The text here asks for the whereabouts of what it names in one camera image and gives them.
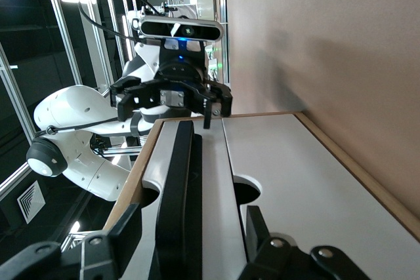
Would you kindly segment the white plastic container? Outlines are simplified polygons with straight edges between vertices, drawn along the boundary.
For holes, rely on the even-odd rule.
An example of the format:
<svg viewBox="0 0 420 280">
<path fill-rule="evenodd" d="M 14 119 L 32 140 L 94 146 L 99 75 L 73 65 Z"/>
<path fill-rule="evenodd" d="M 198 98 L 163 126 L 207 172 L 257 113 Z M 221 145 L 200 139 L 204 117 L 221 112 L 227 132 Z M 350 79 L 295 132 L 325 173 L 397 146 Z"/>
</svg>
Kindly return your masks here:
<svg viewBox="0 0 420 280">
<path fill-rule="evenodd" d="M 215 0 L 196 0 L 196 13 L 199 20 L 214 20 Z"/>
</svg>

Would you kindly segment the aluminium frame post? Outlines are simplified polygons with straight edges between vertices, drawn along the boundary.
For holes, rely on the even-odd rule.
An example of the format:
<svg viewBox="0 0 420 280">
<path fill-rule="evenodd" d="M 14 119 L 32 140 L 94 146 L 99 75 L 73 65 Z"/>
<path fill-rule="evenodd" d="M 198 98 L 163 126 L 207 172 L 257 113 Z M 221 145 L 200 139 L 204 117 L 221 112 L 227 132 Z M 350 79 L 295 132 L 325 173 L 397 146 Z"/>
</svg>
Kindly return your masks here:
<svg viewBox="0 0 420 280">
<path fill-rule="evenodd" d="M 76 85 L 82 85 L 83 82 L 79 72 L 77 58 L 70 38 L 70 33 L 67 28 L 66 19 L 62 10 L 62 6 L 60 4 L 60 0 L 51 0 L 51 5 L 63 41 L 64 50 L 66 51 L 66 55 L 68 57 L 68 62 L 73 75 L 73 80 Z"/>
<path fill-rule="evenodd" d="M 86 0 L 87 4 L 87 12 L 89 15 L 89 18 L 96 22 L 96 12 L 95 12 L 95 6 L 92 2 L 92 0 Z M 109 86 L 111 83 L 111 77 L 109 73 L 109 60 L 106 54 L 105 47 L 103 46 L 102 40 L 104 39 L 103 32 L 101 29 L 97 28 L 95 25 L 92 26 L 93 28 L 93 37 L 94 41 L 96 43 L 96 50 L 98 53 L 98 59 L 100 60 L 101 68 L 102 68 L 102 74 L 104 77 L 104 82 L 106 86 Z"/>
<path fill-rule="evenodd" d="M 224 83 L 230 84 L 230 69 L 229 69 L 229 57 L 228 57 L 228 12 L 227 12 L 227 0 L 219 0 L 219 18 L 220 23 L 224 30 L 224 37 L 221 43 L 222 49 L 222 72 Z"/>
</svg>

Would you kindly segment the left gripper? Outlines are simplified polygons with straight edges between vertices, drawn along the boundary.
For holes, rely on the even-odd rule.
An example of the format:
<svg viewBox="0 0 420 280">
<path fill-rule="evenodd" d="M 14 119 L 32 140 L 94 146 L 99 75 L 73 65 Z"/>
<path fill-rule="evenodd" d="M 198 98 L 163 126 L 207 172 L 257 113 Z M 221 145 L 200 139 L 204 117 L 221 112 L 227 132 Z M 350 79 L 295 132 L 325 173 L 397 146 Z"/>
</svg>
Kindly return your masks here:
<svg viewBox="0 0 420 280">
<path fill-rule="evenodd" d="M 230 117 L 233 96 L 228 86 L 205 80 L 199 69 L 184 62 L 162 65 L 156 74 L 142 82 L 127 76 L 110 85 L 110 105 L 117 120 L 126 121 L 134 110 L 167 106 L 186 108 L 203 116 L 203 128 L 210 129 L 212 116 Z"/>
</svg>

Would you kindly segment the black metal drawer handle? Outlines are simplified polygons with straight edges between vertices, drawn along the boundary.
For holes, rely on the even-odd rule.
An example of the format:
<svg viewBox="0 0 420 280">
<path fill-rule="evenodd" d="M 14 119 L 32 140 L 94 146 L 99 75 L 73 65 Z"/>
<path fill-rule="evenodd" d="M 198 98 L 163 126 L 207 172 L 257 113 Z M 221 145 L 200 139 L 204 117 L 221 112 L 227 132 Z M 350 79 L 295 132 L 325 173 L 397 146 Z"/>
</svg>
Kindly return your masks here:
<svg viewBox="0 0 420 280">
<path fill-rule="evenodd" d="M 202 280 L 202 137 L 178 124 L 156 220 L 158 280 Z"/>
</svg>

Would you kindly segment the white square ceiling vent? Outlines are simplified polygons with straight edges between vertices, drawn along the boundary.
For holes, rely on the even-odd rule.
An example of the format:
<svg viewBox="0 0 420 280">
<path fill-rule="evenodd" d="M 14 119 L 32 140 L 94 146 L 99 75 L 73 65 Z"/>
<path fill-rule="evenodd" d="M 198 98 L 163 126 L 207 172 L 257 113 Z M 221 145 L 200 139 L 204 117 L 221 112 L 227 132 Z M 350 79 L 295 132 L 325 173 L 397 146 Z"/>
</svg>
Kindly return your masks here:
<svg viewBox="0 0 420 280">
<path fill-rule="evenodd" d="M 32 183 L 17 198 L 17 203 L 25 222 L 29 224 L 46 204 L 39 182 Z"/>
</svg>

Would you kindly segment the brown table cover sheet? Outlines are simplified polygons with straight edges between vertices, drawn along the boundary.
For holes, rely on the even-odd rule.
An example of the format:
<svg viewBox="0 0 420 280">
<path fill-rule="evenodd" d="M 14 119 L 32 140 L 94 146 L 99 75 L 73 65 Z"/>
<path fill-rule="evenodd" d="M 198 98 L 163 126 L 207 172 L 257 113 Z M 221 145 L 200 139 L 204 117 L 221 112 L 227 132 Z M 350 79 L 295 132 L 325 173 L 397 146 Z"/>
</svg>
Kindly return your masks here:
<svg viewBox="0 0 420 280">
<path fill-rule="evenodd" d="M 304 111 L 420 226 L 420 0 L 227 0 L 235 113 Z"/>
</svg>

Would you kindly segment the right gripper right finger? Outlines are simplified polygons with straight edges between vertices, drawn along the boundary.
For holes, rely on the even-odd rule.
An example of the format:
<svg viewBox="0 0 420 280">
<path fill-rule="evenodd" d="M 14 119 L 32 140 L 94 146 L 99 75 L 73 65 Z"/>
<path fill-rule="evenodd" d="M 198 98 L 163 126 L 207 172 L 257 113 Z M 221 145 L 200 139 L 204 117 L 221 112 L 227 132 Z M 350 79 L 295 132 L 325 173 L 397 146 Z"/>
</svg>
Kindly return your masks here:
<svg viewBox="0 0 420 280">
<path fill-rule="evenodd" d="M 247 263 L 238 280 L 371 280 L 341 249 L 313 247 L 309 253 L 270 234 L 258 206 L 245 220 Z"/>
</svg>

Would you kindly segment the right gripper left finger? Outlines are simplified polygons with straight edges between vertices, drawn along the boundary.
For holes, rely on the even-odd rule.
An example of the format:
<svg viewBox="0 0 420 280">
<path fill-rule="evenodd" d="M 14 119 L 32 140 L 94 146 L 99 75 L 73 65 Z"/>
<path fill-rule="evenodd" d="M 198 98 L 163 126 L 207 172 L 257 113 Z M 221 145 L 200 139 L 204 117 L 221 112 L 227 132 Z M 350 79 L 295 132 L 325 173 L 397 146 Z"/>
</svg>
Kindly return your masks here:
<svg viewBox="0 0 420 280">
<path fill-rule="evenodd" d="M 0 280 L 119 280 L 142 236 L 142 209 L 130 204 L 108 231 L 86 235 L 70 250 L 34 243 L 0 265 Z"/>
</svg>

